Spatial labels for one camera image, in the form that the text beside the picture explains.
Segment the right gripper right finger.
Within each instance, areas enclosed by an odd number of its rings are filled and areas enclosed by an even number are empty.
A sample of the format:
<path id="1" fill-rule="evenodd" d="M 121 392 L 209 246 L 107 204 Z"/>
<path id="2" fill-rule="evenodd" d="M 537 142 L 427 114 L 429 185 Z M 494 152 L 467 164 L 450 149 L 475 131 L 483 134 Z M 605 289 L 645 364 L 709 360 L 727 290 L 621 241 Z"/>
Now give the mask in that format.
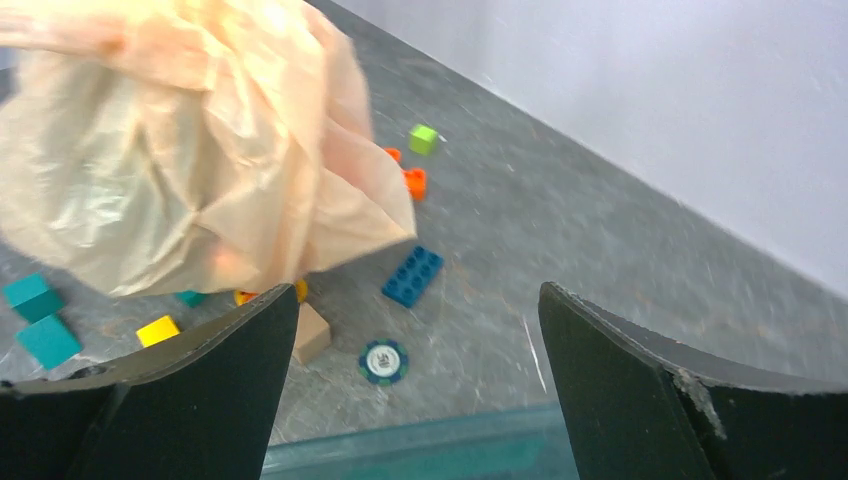
<path id="1" fill-rule="evenodd" d="M 556 283 L 538 315 L 583 479 L 843 479 L 847 389 L 727 360 Z"/>

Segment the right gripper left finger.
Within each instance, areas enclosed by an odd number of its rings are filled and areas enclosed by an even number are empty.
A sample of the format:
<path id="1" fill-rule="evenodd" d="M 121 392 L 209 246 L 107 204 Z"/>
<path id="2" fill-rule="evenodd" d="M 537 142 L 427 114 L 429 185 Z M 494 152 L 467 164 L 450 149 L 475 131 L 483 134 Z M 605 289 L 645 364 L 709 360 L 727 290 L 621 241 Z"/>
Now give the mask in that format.
<path id="1" fill-rule="evenodd" d="M 299 302 L 280 285 L 60 380 L 1 385 L 5 479 L 257 479 Z"/>

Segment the translucent orange plastic bag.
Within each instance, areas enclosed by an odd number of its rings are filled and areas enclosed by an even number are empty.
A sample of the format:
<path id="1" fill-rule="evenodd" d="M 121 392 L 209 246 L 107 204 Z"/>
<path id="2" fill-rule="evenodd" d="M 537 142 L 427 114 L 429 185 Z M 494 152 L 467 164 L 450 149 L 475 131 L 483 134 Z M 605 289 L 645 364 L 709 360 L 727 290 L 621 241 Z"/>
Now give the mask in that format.
<path id="1" fill-rule="evenodd" d="M 1 237 L 101 293 L 263 292 L 416 236 L 306 2 L 5 1 L 1 43 Z"/>

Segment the teal block near bag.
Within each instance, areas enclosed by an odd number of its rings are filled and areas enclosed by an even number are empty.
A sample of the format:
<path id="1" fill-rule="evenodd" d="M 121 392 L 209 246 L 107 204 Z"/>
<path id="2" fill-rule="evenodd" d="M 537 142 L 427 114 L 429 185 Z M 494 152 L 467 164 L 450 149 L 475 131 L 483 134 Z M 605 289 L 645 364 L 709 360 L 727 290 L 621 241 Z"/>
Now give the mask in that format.
<path id="1" fill-rule="evenodd" d="M 206 299 L 207 294 L 195 291 L 183 291 L 175 293 L 174 296 L 186 306 L 194 308 Z"/>

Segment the yellow rectangular block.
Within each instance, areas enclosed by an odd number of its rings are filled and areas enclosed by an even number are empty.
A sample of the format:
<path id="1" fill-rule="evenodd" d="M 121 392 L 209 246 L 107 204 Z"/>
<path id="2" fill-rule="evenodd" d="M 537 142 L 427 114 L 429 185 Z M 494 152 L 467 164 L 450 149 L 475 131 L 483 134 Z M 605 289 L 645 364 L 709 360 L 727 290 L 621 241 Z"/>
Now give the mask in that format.
<path id="1" fill-rule="evenodd" d="M 138 329 L 136 336 L 143 348 L 147 348 L 180 334 L 180 329 L 170 315 L 164 315 Z"/>

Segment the teal transparent plastic tray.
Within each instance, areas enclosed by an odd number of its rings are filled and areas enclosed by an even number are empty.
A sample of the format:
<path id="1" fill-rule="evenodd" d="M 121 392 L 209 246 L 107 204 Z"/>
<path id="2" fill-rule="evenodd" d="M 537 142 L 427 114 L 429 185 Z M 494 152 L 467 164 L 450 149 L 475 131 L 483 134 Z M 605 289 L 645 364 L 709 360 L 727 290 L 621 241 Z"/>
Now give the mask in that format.
<path id="1" fill-rule="evenodd" d="M 558 405 L 280 444 L 264 479 L 576 479 Z"/>

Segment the yellow orange toy piece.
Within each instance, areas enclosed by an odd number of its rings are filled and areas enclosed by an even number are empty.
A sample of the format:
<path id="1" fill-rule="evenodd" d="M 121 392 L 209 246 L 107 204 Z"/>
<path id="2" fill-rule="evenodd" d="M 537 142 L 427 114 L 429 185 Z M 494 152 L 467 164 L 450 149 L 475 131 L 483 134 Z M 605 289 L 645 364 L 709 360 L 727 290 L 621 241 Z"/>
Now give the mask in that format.
<path id="1" fill-rule="evenodd" d="M 309 291 L 308 284 L 307 284 L 306 280 L 305 279 L 296 280 L 294 282 L 294 288 L 295 288 L 295 291 L 296 291 L 297 301 L 298 301 L 299 304 L 302 304 L 306 300 L 307 295 L 308 295 L 308 291 Z M 262 291 L 262 292 L 248 292 L 248 291 L 244 291 L 244 290 L 235 290 L 233 292 L 233 299 L 234 299 L 234 302 L 237 306 L 242 306 L 245 303 L 247 303 L 247 302 L 253 300 L 254 298 L 260 296 L 261 294 L 264 294 L 264 291 Z"/>

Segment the brown wooden cube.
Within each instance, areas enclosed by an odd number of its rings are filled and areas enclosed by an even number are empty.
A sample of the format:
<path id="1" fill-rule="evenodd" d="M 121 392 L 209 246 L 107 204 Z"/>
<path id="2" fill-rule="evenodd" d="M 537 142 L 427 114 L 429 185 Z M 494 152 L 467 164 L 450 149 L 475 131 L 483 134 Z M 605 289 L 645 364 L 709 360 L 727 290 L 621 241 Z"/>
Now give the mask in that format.
<path id="1" fill-rule="evenodd" d="M 300 305 L 292 356 L 307 365 L 332 343 L 329 323 L 308 303 Z"/>

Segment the teal cube block right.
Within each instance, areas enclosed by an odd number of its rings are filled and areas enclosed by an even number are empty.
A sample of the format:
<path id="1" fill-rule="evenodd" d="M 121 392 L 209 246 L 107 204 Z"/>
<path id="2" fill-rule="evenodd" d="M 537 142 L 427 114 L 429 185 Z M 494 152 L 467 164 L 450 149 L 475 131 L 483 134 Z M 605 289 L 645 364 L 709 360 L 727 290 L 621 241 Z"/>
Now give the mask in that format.
<path id="1" fill-rule="evenodd" d="M 15 338 L 47 370 L 82 351 L 79 341 L 56 314 L 28 325 Z"/>

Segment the teal cube block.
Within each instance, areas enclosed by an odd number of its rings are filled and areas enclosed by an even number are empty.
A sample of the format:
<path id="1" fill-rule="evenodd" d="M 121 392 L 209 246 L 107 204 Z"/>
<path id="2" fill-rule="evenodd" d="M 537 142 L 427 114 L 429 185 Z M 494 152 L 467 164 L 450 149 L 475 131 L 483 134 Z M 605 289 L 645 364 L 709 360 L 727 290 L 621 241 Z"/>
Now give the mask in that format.
<path id="1" fill-rule="evenodd" d="M 28 325 L 15 338 L 47 370 L 82 351 L 79 341 L 56 314 Z"/>
<path id="2" fill-rule="evenodd" d="M 64 306 L 58 292 L 41 273 L 34 273 L 2 288 L 10 307 L 29 323 L 58 313 Z"/>

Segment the teal cube block left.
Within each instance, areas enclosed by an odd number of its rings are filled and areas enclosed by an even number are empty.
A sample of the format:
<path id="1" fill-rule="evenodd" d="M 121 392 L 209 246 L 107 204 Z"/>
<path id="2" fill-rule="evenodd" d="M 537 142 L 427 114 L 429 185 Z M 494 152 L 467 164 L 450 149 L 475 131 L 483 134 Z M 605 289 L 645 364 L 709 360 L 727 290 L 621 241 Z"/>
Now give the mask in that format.
<path id="1" fill-rule="evenodd" d="M 41 273 L 34 273 L 2 288 L 10 307 L 29 323 L 58 313 L 64 306 L 58 292 Z"/>

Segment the blue lego brick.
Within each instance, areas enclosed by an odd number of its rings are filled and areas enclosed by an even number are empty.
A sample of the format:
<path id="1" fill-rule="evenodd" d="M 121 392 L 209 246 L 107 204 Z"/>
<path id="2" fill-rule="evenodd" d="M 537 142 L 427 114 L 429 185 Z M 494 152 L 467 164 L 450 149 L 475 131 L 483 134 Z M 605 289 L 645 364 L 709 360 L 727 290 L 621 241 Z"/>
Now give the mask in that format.
<path id="1" fill-rule="evenodd" d="M 416 245 L 382 287 L 384 296 L 412 308 L 443 267 L 441 255 Z"/>

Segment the orange curved toy block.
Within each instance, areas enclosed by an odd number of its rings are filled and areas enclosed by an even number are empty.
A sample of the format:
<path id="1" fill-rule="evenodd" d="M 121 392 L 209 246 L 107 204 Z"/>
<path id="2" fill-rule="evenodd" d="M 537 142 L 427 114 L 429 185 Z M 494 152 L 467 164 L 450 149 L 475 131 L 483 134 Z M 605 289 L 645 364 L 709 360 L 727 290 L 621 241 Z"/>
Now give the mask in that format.
<path id="1" fill-rule="evenodd" d="M 399 165 L 402 164 L 402 152 L 399 149 L 384 147 L 383 150 L 389 154 L 396 163 Z M 428 177 L 426 171 L 422 168 L 410 168 L 403 169 L 402 173 L 412 199 L 418 202 L 424 201 L 428 193 Z"/>

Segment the green cube block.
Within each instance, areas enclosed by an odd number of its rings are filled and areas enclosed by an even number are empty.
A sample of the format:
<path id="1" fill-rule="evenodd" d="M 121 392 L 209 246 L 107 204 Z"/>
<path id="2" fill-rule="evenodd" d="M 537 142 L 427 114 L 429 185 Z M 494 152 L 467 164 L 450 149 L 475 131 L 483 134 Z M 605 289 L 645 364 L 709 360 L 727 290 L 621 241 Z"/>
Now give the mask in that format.
<path id="1" fill-rule="evenodd" d="M 417 124 L 409 131 L 408 148 L 411 152 L 427 156 L 432 153 L 439 140 L 439 133 L 424 124 Z"/>

